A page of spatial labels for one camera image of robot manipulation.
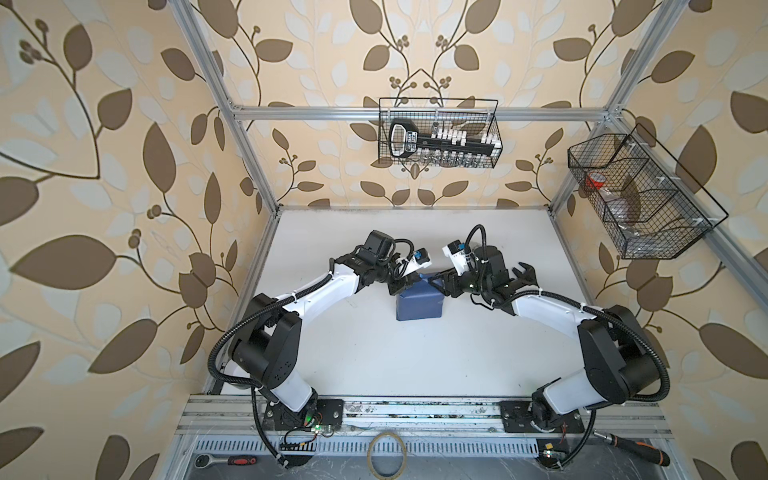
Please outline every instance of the black and orange handle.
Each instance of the black and orange handle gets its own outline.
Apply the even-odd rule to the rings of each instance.
[[[227,459],[227,465],[253,465],[256,457],[253,455],[235,455]]]
[[[659,450],[655,447],[643,442],[632,442],[631,440],[623,439],[618,435],[609,433],[611,436],[611,446],[617,449],[626,450],[627,452],[634,453],[643,460],[647,460],[656,465],[666,467],[670,464],[670,456],[664,450]]]

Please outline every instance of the beige wallpaper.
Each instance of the beige wallpaper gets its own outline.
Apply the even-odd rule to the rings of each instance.
[[[654,0],[192,0],[235,102],[605,104]]]
[[[691,2],[627,106],[728,209],[768,266],[765,2]],[[664,351],[661,403],[702,480],[768,478],[768,315],[700,241],[675,260],[618,260],[588,201],[558,216],[598,304],[637,313]]]
[[[278,203],[310,207],[538,207],[567,173],[583,122],[501,122],[493,169],[423,167],[378,158],[370,123],[254,121],[248,131]]]
[[[266,222],[163,4],[0,1],[0,478],[150,478]]]

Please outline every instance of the black wire basket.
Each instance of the black wire basket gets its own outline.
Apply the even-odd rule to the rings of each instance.
[[[497,106],[496,100],[474,98],[380,98],[379,159],[403,166],[493,168],[504,150]]]
[[[656,162],[653,147],[669,157],[673,173]],[[568,168],[623,259],[676,258],[728,218],[642,124],[626,135],[603,134],[574,145],[568,149]]]

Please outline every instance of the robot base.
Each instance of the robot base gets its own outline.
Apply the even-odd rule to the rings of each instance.
[[[531,425],[531,413],[528,411],[531,402],[525,400],[506,400],[499,402],[499,412],[502,416],[504,431],[506,433],[542,433]],[[581,415],[578,410],[574,410],[567,415],[563,415],[562,422],[557,422],[554,434],[561,434],[560,425],[565,424],[567,433],[584,433],[584,423],[581,421]]]
[[[301,425],[295,425],[296,414],[288,411],[287,407],[282,403],[275,406],[267,406],[266,415],[264,417],[264,423],[266,429],[270,429],[270,420],[274,424],[271,428],[276,432],[293,430]],[[338,399],[318,399],[317,400],[317,413],[322,419],[319,425],[341,425],[342,417],[344,416],[344,401]]]

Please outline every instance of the blue box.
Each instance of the blue box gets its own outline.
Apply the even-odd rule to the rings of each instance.
[[[413,284],[397,296],[397,320],[440,318],[445,295],[429,284],[430,275],[419,275],[420,282]]]

